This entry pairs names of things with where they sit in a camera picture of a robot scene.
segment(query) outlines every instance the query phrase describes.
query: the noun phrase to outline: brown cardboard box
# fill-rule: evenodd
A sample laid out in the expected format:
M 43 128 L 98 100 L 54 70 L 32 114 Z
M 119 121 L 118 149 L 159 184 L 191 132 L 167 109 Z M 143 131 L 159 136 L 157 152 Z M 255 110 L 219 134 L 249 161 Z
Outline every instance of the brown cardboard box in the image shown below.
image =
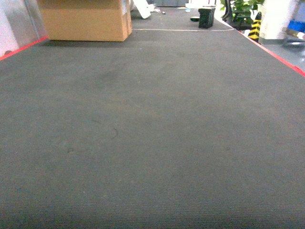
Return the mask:
M 123 42 L 132 32 L 129 0 L 38 0 L 50 40 Z

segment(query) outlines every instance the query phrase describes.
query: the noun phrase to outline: floor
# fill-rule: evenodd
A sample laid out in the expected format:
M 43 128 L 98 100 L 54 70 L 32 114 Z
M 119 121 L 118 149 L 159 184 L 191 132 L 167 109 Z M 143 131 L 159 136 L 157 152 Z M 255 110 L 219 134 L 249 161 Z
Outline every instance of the floor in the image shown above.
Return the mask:
M 305 43 L 293 45 L 264 45 L 267 49 L 305 71 Z
M 197 14 L 0 62 L 0 228 L 304 228 L 305 78 Z

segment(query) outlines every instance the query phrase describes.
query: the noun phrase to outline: red edge strip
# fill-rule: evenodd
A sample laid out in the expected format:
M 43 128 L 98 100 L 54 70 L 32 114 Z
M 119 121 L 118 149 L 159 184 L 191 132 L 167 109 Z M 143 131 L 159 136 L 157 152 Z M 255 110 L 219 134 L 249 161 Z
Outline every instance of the red edge strip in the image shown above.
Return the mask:
M 273 57 L 275 57 L 276 59 L 278 59 L 280 62 L 282 62 L 283 64 L 287 65 L 289 68 L 293 69 L 294 71 L 296 71 L 297 73 L 299 73 L 300 75 L 302 75 L 303 77 L 305 77 L 305 72 L 300 69 L 299 67 L 289 63 L 287 60 L 283 59 L 282 57 L 280 57 L 279 55 L 275 54 L 274 52 L 270 51 L 269 49 L 265 48 L 264 46 L 260 45 L 259 43 L 253 41 L 252 39 L 246 37 L 248 40 L 252 41 L 254 44 L 256 44 L 258 47 L 260 47 L 262 50 L 264 50 L 265 52 L 269 53 L 270 55 L 272 55 Z
M 15 51 L 12 51 L 12 52 L 10 52 L 9 54 L 6 54 L 6 55 L 4 55 L 4 56 L 1 56 L 1 57 L 0 57 L 0 61 L 4 60 L 4 59 L 6 59 L 6 58 L 8 58 L 8 57 L 10 57 L 10 56 L 12 56 L 12 55 L 15 55 L 16 53 L 19 53 L 19 52 L 21 52 L 21 51 L 23 51 L 23 50 L 25 50 L 25 49 L 27 49 L 27 48 L 29 48 L 29 47 L 31 47 L 31 46 L 33 46 L 33 45 L 39 43 L 39 42 L 41 42 L 41 41 L 43 41 L 43 40 L 45 40 L 45 39 L 47 39 L 47 38 L 48 38 L 47 36 L 46 36 L 46 37 L 43 37 L 43 38 L 40 38 L 39 40 L 37 40 L 37 41 L 35 41 L 35 42 L 33 42 L 33 43 L 30 43 L 30 44 L 28 44 L 28 45 L 26 45 L 26 46 L 23 46 L 23 47 L 20 48 L 20 49 L 17 49 L 17 50 L 15 50 Z

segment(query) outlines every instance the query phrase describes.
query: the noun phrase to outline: white wall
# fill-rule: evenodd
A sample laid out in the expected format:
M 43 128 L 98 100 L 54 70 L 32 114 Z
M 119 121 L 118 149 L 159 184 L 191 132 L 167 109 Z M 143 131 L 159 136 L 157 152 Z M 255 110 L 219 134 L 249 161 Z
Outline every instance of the white wall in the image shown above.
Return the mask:
M 6 51 L 14 51 L 18 49 L 18 44 L 10 27 L 10 23 L 0 5 L 0 57 Z
M 297 0 L 265 0 L 262 7 L 260 37 L 269 40 L 283 40 L 289 21 L 294 15 Z

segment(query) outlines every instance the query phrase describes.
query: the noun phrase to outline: green leaves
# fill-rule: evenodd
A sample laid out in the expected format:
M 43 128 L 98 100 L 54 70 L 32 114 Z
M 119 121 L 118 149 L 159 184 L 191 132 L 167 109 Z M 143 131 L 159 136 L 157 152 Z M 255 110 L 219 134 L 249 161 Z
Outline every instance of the green leaves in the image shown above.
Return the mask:
M 225 9 L 225 0 L 220 0 L 223 7 L 221 10 Z M 233 11 L 249 11 L 250 9 L 256 10 L 257 5 L 263 4 L 264 0 L 235 0 L 231 1 L 232 4 L 232 10 Z

